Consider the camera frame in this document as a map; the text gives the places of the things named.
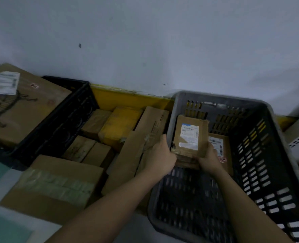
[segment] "gray plastic basket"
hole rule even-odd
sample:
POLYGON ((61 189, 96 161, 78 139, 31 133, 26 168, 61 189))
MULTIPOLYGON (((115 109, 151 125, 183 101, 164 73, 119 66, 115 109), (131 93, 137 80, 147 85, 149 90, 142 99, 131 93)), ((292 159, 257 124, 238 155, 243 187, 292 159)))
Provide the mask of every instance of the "gray plastic basket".
MULTIPOLYGON (((181 91, 168 126, 169 147, 180 114, 208 119, 210 133, 229 136, 233 179, 293 241, 299 242, 299 227, 290 224, 299 222, 299 167, 269 104, 181 91)), ((183 241, 236 242, 218 186, 202 171, 175 167, 153 188, 147 212, 157 231, 183 241)))

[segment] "yellow baseboard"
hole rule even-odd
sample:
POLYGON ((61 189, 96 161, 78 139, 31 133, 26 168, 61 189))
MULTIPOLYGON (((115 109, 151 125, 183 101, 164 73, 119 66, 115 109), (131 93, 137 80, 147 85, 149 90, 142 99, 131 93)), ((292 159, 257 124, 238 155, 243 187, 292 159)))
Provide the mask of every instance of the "yellow baseboard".
MULTIPOLYGON (((103 85, 91 85, 91 89, 102 110, 113 111, 116 106, 130 106, 143 110, 146 106, 152 106, 168 110, 170 113, 173 110, 173 98, 143 95, 134 91, 127 91, 103 85)), ((283 131, 289 128, 297 120, 298 118, 294 117, 277 116, 277 121, 283 131)))

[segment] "person's left hand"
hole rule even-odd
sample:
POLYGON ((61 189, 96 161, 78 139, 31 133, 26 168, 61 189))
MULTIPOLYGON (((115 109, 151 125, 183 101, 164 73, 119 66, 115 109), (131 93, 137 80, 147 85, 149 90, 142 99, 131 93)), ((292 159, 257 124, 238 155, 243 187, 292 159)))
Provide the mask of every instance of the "person's left hand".
POLYGON ((174 167, 176 155, 171 153, 166 142, 166 134, 161 135, 160 141, 153 146, 148 155, 145 170, 158 176, 161 180, 174 167))

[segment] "person's right arm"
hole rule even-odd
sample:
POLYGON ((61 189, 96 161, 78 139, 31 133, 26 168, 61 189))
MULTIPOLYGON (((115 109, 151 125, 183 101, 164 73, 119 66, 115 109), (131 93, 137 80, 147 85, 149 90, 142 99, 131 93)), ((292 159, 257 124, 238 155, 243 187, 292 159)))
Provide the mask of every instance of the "person's right arm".
POLYGON ((293 243, 224 170, 211 143, 206 157, 196 159, 216 180, 239 243, 293 243))

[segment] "hand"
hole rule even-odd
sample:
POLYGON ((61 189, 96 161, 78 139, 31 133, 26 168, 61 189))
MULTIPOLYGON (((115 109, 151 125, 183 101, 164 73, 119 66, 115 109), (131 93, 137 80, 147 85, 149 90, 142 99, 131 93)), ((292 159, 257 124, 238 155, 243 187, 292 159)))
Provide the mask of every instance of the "hand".
POLYGON ((217 156, 217 150, 214 149, 214 146, 210 142, 208 142, 206 157, 194 158, 199 162, 201 168, 210 175, 215 175, 218 171, 223 170, 223 167, 221 166, 217 156))
POLYGON ((166 134, 161 135, 160 141, 153 146, 150 151, 145 170, 161 180, 174 167, 176 155, 171 153, 166 142, 166 134))

